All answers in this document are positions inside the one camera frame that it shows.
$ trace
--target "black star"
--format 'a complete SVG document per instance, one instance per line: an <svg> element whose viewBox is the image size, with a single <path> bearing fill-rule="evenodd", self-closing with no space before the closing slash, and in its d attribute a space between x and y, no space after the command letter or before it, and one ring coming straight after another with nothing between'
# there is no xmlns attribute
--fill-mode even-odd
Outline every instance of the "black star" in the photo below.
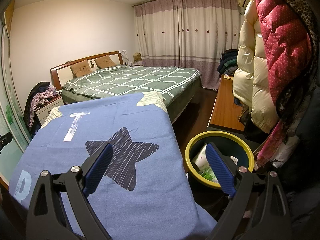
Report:
<svg viewBox="0 0 320 240"><path fill-rule="evenodd" d="M85 147L91 156L97 150L102 150L107 143L113 147L113 157L104 175L124 189L134 190L137 184L135 163L153 154L159 145L133 142L128 129L123 127L108 141L88 141Z"/></svg>

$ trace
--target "blue ironing board cover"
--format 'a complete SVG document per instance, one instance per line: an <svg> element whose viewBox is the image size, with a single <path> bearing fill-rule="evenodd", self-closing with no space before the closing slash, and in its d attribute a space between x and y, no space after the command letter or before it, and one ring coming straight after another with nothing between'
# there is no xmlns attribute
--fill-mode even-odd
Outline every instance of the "blue ironing board cover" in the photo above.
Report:
<svg viewBox="0 0 320 240"><path fill-rule="evenodd" d="M88 200L112 238L204 239L216 221L193 199L168 114L155 104L137 106L143 97L61 106L62 116L38 131L14 170L9 192L18 211L26 215L42 170L66 172L109 141L113 159ZM62 197L73 231L83 235Z"/></svg>

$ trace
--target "wardrobe door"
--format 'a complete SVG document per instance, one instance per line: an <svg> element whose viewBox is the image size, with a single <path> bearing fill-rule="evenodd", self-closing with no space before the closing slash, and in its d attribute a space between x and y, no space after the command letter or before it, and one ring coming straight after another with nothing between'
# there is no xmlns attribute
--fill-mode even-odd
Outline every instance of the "wardrobe door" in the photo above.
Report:
<svg viewBox="0 0 320 240"><path fill-rule="evenodd" d="M23 121L23 113L20 107L16 90L14 88L14 83L12 79L11 65L10 65L10 40L7 33L7 28L4 26L2 31L2 42L1 42L1 60L2 60L2 73L4 77L4 87L9 99L9 103L12 107L13 116L16 122L27 140L30 143L31 135Z"/></svg>
<svg viewBox="0 0 320 240"><path fill-rule="evenodd" d="M3 41L2 34L3 32L0 32L0 41ZM0 55L0 70L2 70L2 53ZM9 184L13 170L27 148L28 142L13 115L4 85L4 76L0 71L0 135L3 136L8 132L12 133L13 139L3 147L0 153L0 180L2 184L6 185Z"/></svg>

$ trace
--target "yellow rim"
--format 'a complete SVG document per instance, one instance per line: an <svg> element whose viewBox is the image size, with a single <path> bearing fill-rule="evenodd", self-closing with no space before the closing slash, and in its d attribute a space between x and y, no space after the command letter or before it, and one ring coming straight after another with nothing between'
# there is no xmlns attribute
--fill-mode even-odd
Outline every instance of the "yellow rim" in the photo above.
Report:
<svg viewBox="0 0 320 240"><path fill-rule="evenodd" d="M191 160L189 158L189 154L190 154L190 150L193 147L193 145L201 140L202 138L208 137L208 136L221 136L221 137L225 137L228 139L231 139L233 141L235 141L236 143L238 143L246 152L248 159L249 159L249 167L248 170L250 172L253 171L253 167L254 167L254 158L253 158L253 154L251 149L249 148L249 146L243 141L241 140L239 137L231 134L231 133L227 133L227 132L222 132L222 131L208 131L208 132L203 132L198 134L197 136L193 137L191 139L191 141L188 143L186 151L185 151L185 160L188 166L189 171L192 173L192 175L194 177L196 177L197 180L199 180L202 184L215 188L215 189L221 189L221 186L219 183L215 183L212 182L210 180L205 179L204 177L202 177L191 165Z"/></svg>

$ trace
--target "headboard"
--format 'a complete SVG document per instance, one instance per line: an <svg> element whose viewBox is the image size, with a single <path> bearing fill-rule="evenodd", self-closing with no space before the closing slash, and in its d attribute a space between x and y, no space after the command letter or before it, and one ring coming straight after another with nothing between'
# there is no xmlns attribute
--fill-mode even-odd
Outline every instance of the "headboard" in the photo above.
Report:
<svg viewBox="0 0 320 240"><path fill-rule="evenodd" d="M59 65L57 67L54 67L50 70L54 87L56 87L57 90L61 90L62 89L61 85L65 84L67 81L74 78L72 71L70 69L71 65L78 63L78 62L81 62L81 61L84 61L84 60L88 60L89 66L90 66L91 65L90 60L91 60L92 64L94 65L94 67L91 69L92 69L92 71L94 71L97 69L97 65L96 65L94 59L96 59L98 57L103 57L106 55L109 55L110 58L112 59L112 61L115 62L116 64L123 65L122 56L119 51L112 51L112 52L102 53L102 54L93 55L90 57L84 57L81 59L73 60L73 61L67 62L65 64Z"/></svg>

